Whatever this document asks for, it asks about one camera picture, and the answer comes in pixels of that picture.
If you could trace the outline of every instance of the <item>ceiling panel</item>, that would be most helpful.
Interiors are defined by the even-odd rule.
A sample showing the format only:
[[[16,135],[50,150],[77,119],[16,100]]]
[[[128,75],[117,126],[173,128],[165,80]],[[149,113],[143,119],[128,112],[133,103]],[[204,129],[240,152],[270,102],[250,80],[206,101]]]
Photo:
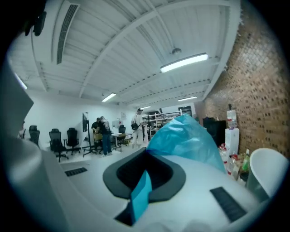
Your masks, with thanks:
[[[64,95],[99,100],[114,92],[114,102],[136,106],[190,91],[203,94],[226,64],[225,41],[229,32],[236,33],[228,26],[239,19],[230,14],[232,8],[240,10],[234,2],[84,0],[68,31],[61,64],[36,61],[31,36],[24,35],[15,40],[9,57],[29,87]],[[174,48],[181,52],[173,54]],[[160,73],[161,66],[199,53],[207,53],[209,60]]]

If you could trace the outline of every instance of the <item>ceiling light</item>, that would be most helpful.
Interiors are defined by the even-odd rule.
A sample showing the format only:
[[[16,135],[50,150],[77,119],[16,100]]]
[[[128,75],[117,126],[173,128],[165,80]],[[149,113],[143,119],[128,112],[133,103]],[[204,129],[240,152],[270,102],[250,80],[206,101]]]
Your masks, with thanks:
[[[187,64],[191,64],[191,63],[195,63],[195,62],[199,62],[199,61],[203,61],[203,60],[207,60],[207,59],[208,59],[208,55],[206,53],[202,53],[202,54],[190,56],[190,57],[166,64],[166,65],[162,66],[160,69],[161,69],[161,72],[165,73],[165,72],[170,71],[172,69],[179,68],[179,67],[187,65]]]
[[[150,108],[150,106],[146,106],[146,107],[140,108],[140,110],[143,110],[143,109],[146,109],[146,108]]]
[[[23,81],[18,77],[16,73],[14,73],[16,76],[16,79],[18,80],[19,84],[22,86],[23,89],[27,89],[27,86],[23,83]]]
[[[106,102],[109,99],[111,99],[112,97],[114,97],[116,94],[115,93],[111,93],[109,96],[107,96],[102,102]]]
[[[185,101],[185,100],[189,100],[189,99],[195,99],[195,98],[198,98],[198,97],[197,96],[188,97],[188,98],[180,99],[180,100],[178,100],[178,102]]]

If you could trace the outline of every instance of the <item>air vent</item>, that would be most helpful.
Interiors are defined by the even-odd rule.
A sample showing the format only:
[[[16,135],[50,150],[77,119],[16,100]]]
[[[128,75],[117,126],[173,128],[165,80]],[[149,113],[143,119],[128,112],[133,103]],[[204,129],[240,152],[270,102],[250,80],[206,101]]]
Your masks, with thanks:
[[[223,187],[211,189],[210,192],[230,222],[234,222],[246,214],[246,211]]]
[[[60,64],[63,59],[63,48],[65,45],[65,40],[67,38],[68,29],[71,25],[72,19],[77,11],[79,5],[70,5],[68,11],[65,15],[63,25],[60,31],[59,40],[58,40],[58,53],[57,53],[57,64]]]
[[[83,173],[83,172],[86,172],[87,169],[85,168],[79,168],[79,169],[73,169],[73,170],[69,170],[69,171],[65,171],[65,174],[67,176],[74,176],[74,175],[77,175],[77,174],[80,174],[80,173]]]

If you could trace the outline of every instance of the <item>plastic bag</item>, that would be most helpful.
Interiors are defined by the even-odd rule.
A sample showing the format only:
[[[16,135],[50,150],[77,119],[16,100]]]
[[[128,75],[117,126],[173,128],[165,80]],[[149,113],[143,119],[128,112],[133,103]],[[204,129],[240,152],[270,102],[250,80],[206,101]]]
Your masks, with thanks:
[[[226,172],[211,135],[187,114],[163,126],[152,137],[147,152],[152,155],[179,155]]]

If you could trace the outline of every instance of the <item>white wall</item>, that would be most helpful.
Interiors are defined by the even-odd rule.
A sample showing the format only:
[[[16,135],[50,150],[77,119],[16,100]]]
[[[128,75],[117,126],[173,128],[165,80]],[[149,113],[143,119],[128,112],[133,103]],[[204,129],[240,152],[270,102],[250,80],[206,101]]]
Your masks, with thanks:
[[[121,111],[126,113],[126,120],[123,121],[126,132],[131,132],[131,119],[135,110],[110,105],[106,103],[96,103],[91,100],[52,95],[43,92],[27,91],[34,105],[25,118],[25,128],[28,130],[30,125],[36,125],[40,131],[39,142],[41,147],[49,146],[49,132],[52,128],[58,128],[62,133],[62,139],[67,138],[67,130],[74,127],[78,131],[78,138],[81,143],[87,136],[87,132],[82,132],[82,113],[89,113],[90,128],[97,117],[104,116],[112,129],[112,121],[121,117]]]
[[[176,106],[164,107],[164,108],[162,108],[162,112],[163,113],[176,112],[176,111],[178,111],[178,107],[184,107],[184,106],[191,106],[192,115],[195,114],[195,108],[194,108],[194,103],[193,102],[184,103],[184,104],[180,104],[180,105],[176,105]]]

